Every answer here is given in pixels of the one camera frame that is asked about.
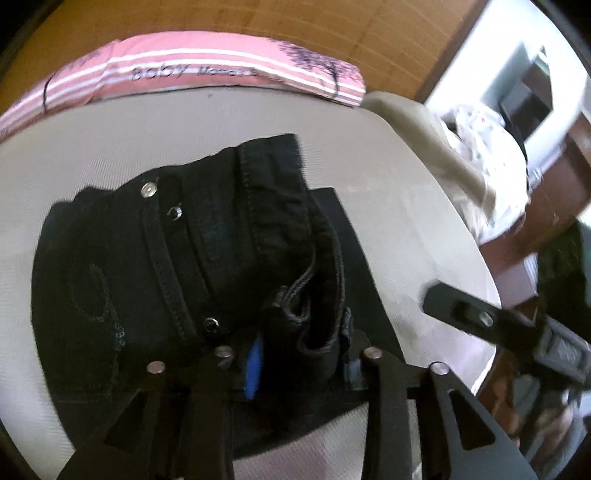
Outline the black denim pants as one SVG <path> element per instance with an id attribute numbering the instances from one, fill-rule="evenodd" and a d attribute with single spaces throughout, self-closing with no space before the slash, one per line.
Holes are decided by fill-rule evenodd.
<path id="1" fill-rule="evenodd" d="M 331 189 L 304 181 L 293 134 L 87 187 L 54 204 L 32 273 L 38 356 L 81 446 L 153 361 L 263 346 L 259 387 L 235 407 L 235 454 L 263 453 L 359 405 L 353 331 L 394 354 L 394 328 Z"/>

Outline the pink striped Baby pillow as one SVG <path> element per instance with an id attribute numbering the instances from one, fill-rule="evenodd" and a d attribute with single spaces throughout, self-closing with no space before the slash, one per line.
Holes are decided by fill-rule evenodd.
<path id="1" fill-rule="evenodd" d="M 61 111 L 119 97 L 205 87 L 294 91 L 356 107 L 358 67 L 288 41 L 172 31 L 112 41 L 59 68 L 1 116 L 1 138 Z"/>

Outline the wooden bamboo headboard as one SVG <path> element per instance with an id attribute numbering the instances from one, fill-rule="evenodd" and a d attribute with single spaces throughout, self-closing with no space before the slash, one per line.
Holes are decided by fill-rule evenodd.
<path id="1" fill-rule="evenodd" d="M 484 1 L 52 1 L 1 60 L 1 108 L 104 44 L 172 30 L 287 40 L 360 68 L 372 90 L 424 101 Z"/>

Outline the beige blanket beside bed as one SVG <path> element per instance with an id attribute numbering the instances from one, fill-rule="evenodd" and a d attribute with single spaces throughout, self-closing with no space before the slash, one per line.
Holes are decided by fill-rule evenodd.
<path id="1" fill-rule="evenodd" d="M 454 111 L 454 128 L 427 106 L 392 93 L 370 93 L 362 107 L 386 120 L 423 162 L 478 244 L 500 237 L 525 213 L 525 155 L 486 105 Z"/>

